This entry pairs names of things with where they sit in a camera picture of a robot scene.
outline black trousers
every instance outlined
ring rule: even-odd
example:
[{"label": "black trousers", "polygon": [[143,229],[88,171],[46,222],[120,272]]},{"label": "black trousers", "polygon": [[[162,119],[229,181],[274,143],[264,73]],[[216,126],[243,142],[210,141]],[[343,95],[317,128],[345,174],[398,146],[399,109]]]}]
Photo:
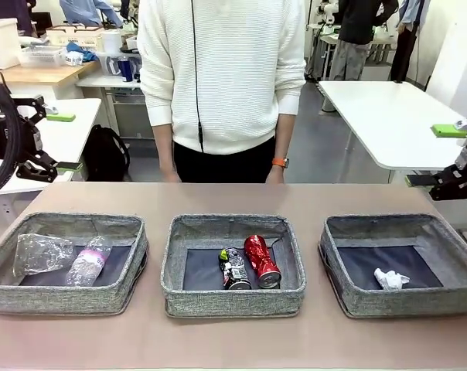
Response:
[{"label": "black trousers", "polygon": [[[416,36],[412,36],[412,32],[405,29],[399,36],[397,41],[397,51],[395,52],[394,62],[391,65],[390,80],[397,81],[399,78],[401,81],[405,81],[407,72],[409,70],[409,62],[411,61],[412,52],[414,48],[409,47],[411,39],[414,39],[416,43]],[[401,76],[402,63],[405,61],[407,67],[404,70],[404,75]]]},{"label": "black trousers", "polygon": [[177,143],[173,158],[184,183],[264,183],[271,171],[274,137],[233,155],[208,155]]}]

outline knit sweater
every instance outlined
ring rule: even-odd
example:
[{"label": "knit sweater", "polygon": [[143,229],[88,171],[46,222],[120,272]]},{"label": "knit sweater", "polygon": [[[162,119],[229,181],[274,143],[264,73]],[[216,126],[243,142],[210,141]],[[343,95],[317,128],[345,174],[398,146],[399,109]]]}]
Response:
[{"label": "knit sweater", "polygon": [[151,126],[173,140],[229,155],[273,137],[279,114],[297,114],[304,85],[303,0],[141,0],[141,89]]}]

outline black can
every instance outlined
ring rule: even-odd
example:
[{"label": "black can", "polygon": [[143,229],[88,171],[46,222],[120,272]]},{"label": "black can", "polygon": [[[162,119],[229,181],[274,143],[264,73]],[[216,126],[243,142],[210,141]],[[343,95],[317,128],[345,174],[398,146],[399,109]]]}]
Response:
[{"label": "black can", "polygon": [[251,283],[247,277],[244,259],[237,249],[221,250],[218,256],[220,269],[223,272],[225,290],[250,290]]}]

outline wristwatch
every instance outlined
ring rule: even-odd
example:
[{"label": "wristwatch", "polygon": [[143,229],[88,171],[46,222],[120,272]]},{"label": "wristwatch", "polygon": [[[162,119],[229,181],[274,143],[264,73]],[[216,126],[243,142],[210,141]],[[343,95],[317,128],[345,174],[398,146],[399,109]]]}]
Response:
[{"label": "wristwatch", "polygon": [[282,168],[287,168],[290,161],[288,158],[273,158],[273,165],[280,166]]}]

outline clear plastic bottle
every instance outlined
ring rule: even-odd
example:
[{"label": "clear plastic bottle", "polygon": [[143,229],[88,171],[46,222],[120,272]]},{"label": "clear plastic bottle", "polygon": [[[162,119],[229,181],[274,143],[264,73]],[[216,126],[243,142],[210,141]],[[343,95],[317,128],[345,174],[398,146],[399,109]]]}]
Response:
[{"label": "clear plastic bottle", "polygon": [[110,256],[111,241],[103,236],[93,238],[77,255],[66,274],[67,286],[92,286],[100,275],[105,261]]}]

